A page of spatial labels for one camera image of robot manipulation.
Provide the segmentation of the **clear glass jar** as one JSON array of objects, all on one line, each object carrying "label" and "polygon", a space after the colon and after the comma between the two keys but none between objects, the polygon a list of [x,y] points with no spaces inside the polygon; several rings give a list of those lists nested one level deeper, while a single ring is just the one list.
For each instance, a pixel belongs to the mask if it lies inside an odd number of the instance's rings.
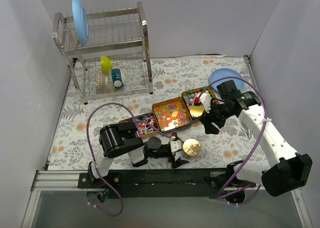
[{"label": "clear glass jar", "polygon": [[183,152],[182,154],[183,154],[183,157],[188,159],[188,160],[194,160],[194,159],[199,158],[199,154],[189,155],[189,154],[187,154],[185,152]]}]

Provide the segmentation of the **gold round jar lid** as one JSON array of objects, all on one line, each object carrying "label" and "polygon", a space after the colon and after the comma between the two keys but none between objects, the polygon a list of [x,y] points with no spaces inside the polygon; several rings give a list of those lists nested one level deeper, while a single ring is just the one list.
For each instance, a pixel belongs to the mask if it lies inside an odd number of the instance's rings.
[{"label": "gold round jar lid", "polygon": [[183,152],[189,155],[199,154],[201,149],[201,144],[196,139],[190,138],[183,143]]}]

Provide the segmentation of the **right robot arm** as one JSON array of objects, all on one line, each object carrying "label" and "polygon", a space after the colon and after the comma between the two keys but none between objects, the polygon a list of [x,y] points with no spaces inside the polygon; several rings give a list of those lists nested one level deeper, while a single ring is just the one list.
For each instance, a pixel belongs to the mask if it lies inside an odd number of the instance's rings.
[{"label": "right robot arm", "polygon": [[205,90],[195,97],[204,111],[200,122],[206,134],[218,134],[228,118],[237,117],[255,138],[255,144],[244,160],[233,162],[226,168],[226,181],[218,192],[218,198],[226,198],[222,192],[228,186],[239,186],[243,181],[261,185],[273,197],[306,185],[312,159],[299,154],[279,133],[268,118],[267,105],[257,90],[241,92],[233,77],[221,79],[217,86],[222,98],[216,104]]}]

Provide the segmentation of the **tin of gummy candies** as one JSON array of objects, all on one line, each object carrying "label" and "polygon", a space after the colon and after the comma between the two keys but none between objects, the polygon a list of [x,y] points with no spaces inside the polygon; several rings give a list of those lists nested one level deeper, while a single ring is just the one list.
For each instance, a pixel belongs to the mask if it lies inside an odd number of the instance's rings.
[{"label": "tin of gummy candies", "polygon": [[178,132],[191,128],[193,120],[182,97],[176,97],[152,105],[161,132]]}]

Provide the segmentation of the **tin of colourful star candies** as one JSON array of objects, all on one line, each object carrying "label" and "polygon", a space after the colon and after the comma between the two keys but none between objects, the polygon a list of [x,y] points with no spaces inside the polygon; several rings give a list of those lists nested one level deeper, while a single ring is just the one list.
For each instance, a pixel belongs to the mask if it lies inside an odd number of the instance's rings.
[{"label": "tin of colourful star candies", "polygon": [[204,107],[201,102],[196,103],[195,98],[203,91],[204,87],[194,88],[183,91],[181,97],[187,106],[187,110],[191,116],[192,122],[199,121],[204,112]]}]

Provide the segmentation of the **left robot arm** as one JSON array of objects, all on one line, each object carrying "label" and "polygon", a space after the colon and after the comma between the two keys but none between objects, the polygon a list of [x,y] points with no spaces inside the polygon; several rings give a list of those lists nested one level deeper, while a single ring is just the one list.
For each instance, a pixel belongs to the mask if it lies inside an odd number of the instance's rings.
[{"label": "left robot arm", "polygon": [[96,188],[105,185],[113,160],[124,154],[129,155],[133,167],[147,164],[149,158],[167,158],[172,168],[189,163],[187,160],[175,158],[176,153],[182,151],[184,144],[177,133],[169,136],[167,144],[162,144],[155,136],[143,142],[133,122],[103,127],[99,132],[99,143],[101,148],[88,166],[89,182]]}]

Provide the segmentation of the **gold tin of candies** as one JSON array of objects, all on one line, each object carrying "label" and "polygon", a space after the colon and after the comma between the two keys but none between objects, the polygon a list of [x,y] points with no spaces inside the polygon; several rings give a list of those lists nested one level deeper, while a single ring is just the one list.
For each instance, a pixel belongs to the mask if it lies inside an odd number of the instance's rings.
[{"label": "gold tin of candies", "polygon": [[144,113],[134,118],[127,118],[119,121],[119,123],[133,122],[134,120],[137,122],[138,131],[142,139],[158,135],[158,132],[152,128],[153,126],[156,130],[159,130],[154,112]]}]

